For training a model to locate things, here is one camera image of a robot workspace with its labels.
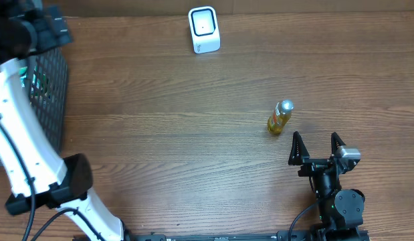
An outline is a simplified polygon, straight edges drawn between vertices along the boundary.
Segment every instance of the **wood grain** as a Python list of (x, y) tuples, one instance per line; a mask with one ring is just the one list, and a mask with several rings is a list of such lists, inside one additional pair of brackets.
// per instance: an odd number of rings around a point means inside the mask
[[(363, 228), (414, 240), (414, 12), (221, 16), (222, 47), (202, 55), (186, 17), (68, 23), (63, 155), (87, 154), (98, 195), (134, 233), (288, 229), (314, 201), (287, 166), (292, 133), (327, 157), (336, 131), (363, 154), (341, 177), (367, 197)], [(283, 98), (296, 109), (273, 137)], [(20, 239), (27, 220), (4, 210), (9, 192), (0, 168), (0, 240)], [(33, 231), (53, 213), (39, 209)], [(43, 239), (74, 234), (60, 218)]]
[(44, 0), (59, 5), (66, 16), (130, 17), (187, 15), (210, 5), (218, 14), (316, 13), (347, 11), (414, 11), (414, 0)]

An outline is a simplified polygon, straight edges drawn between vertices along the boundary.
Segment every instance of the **mesh basket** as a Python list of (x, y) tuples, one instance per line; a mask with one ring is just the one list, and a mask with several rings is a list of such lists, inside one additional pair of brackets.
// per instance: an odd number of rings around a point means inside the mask
[(56, 48), (24, 63), (27, 67), (20, 69), (21, 85), (47, 139), (60, 153), (68, 83), (66, 60)]

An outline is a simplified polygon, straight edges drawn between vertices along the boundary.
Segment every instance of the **silver bottle cap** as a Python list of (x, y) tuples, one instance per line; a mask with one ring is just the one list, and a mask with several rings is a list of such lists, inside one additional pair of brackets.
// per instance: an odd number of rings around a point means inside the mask
[(294, 108), (293, 102), (291, 100), (283, 100), (277, 105), (277, 114), (290, 114)]

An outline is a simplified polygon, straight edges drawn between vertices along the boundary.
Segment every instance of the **black cable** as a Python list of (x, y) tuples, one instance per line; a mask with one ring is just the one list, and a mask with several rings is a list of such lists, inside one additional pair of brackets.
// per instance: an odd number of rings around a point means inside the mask
[(309, 184), (311, 185), (312, 192), (315, 193), (315, 191), (314, 191), (314, 185), (312, 185), (312, 177), (311, 176), (309, 176)]
[[(296, 222), (299, 220), (299, 218), (302, 217), (307, 211), (311, 210), (312, 208), (314, 208), (315, 206), (317, 206), (320, 202), (322, 202), (325, 199), (329, 198), (333, 194), (334, 190), (336, 189), (338, 180), (339, 180), (338, 160), (337, 159), (334, 160), (334, 165), (336, 166), (336, 182), (334, 183), (333, 189), (331, 189), (330, 192), (324, 198), (319, 199), (314, 204), (311, 204), (311, 206), (305, 208), (305, 210), (301, 211), (300, 214), (296, 216), (296, 218), (292, 222), (292, 225), (290, 225), (290, 229), (288, 230), (288, 241), (292, 241), (293, 228), (296, 225)], [(312, 191), (314, 191), (314, 187), (312, 185), (311, 177), (309, 177), (309, 183), (311, 184)]]
[(24, 172), (25, 178), (26, 178), (26, 182), (28, 182), (28, 185), (30, 186), (30, 192), (31, 192), (31, 211), (30, 211), (30, 217), (28, 219), (28, 223), (27, 223), (27, 227), (25, 229), (25, 233), (24, 236), (22, 238), (23, 241), (27, 241), (28, 240), (28, 236), (30, 234), (31, 231), (31, 227), (33, 226), (33, 221), (34, 221), (34, 213), (35, 213), (35, 188), (34, 188), (34, 178), (32, 179), (27, 167), (25, 166), (25, 163), (22, 160), (21, 157), (21, 153), (19, 153), (15, 143), (12, 141), (12, 138), (9, 136), (9, 133), (5, 130), (5, 128), (1, 125), (0, 123), (0, 131), (3, 133), (3, 135), (6, 137), (7, 142), (9, 142), (9, 144), (11, 145), (13, 152), (15, 153), (15, 155), (17, 156), (19, 165), (22, 168), (22, 171)]
[(302, 217), (307, 211), (317, 206), (319, 203), (320, 203), (320, 200), (318, 200), (314, 204), (311, 204), (311, 206), (307, 207), (305, 210), (301, 211), (299, 215), (296, 216), (296, 218), (292, 222), (292, 225), (290, 225), (290, 229), (288, 230), (288, 241), (292, 241), (292, 231), (293, 231), (294, 226), (296, 225), (296, 222), (299, 220), (299, 218)]
[(55, 220), (55, 219), (57, 219), (58, 217), (60, 217), (62, 214), (64, 214), (64, 213), (66, 213), (66, 212), (73, 212), (73, 214), (74, 215), (79, 215), (79, 217), (83, 220), (83, 221), (85, 221), (85, 223), (86, 223), (86, 225), (87, 225), (87, 227), (89, 228), (89, 229), (91, 229), (91, 231), (95, 234), (95, 236), (97, 236), (97, 239), (98, 240), (101, 240), (101, 241), (106, 241), (105, 239), (103, 239), (103, 237), (101, 236), (101, 234), (99, 234), (95, 229), (94, 229), (94, 227), (91, 225), (91, 223), (89, 222), (89, 220), (88, 219), (86, 219), (86, 217), (81, 213), (81, 212), (79, 212), (79, 210), (77, 210), (77, 209), (74, 209), (74, 208), (65, 208), (65, 209), (63, 209), (63, 210), (61, 210), (61, 211), (59, 211), (57, 214), (55, 214), (54, 216), (52, 216), (52, 218), (50, 218), (40, 229), (39, 229), (39, 231), (37, 231), (37, 233), (34, 235), (34, 237), (33, 237), (33, 239), (31, 239), (31, 241), (34, 241), (34, 240), (36, 240), (37, 238), (39, 238), (39, 236), (40, 236), (40, 234), (43, 232), (43, 231), (45, 231), (45, 229)]

